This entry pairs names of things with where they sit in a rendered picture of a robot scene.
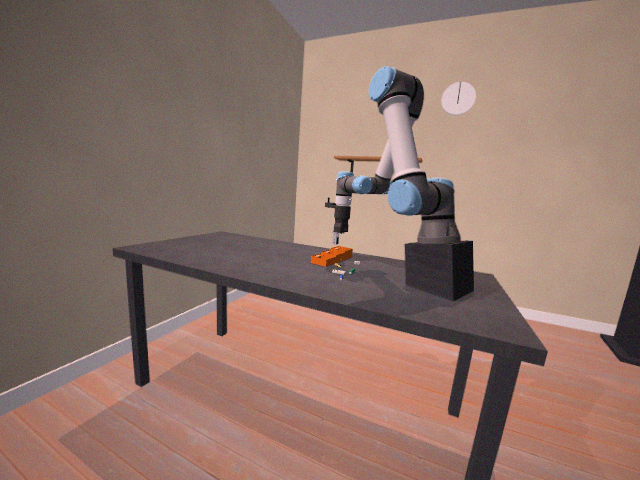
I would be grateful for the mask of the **orange three-compartment bin rack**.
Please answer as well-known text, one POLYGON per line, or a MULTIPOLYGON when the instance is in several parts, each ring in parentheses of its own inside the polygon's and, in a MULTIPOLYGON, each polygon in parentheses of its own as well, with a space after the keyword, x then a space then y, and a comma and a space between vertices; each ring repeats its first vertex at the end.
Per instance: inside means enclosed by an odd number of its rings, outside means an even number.
POLYGON ((321 254, 311 256, 311 263, 327 267, 329 265, 352 258, 352 252, 352 248, 341 246, 333 247, 330 250, 321 252, 321 254))

